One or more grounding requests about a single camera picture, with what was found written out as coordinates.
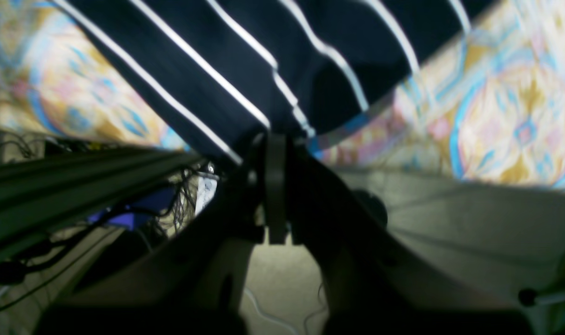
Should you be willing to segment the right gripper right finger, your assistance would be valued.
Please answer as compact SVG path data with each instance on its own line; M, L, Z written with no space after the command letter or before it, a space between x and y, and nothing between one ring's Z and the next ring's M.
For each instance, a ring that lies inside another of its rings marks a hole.
M284 139L285 211L293 241L320 267L330 317L325 335L531 335L507 299L429 264L385 228L304 145Z

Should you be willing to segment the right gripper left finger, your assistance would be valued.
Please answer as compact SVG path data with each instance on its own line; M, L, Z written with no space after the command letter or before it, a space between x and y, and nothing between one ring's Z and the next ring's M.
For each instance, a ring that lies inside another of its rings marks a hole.
M247 267L265 231L253 215L262 198L265 135L221 181L182 233L108 278L53 305L37 335L246 335L238 310Z

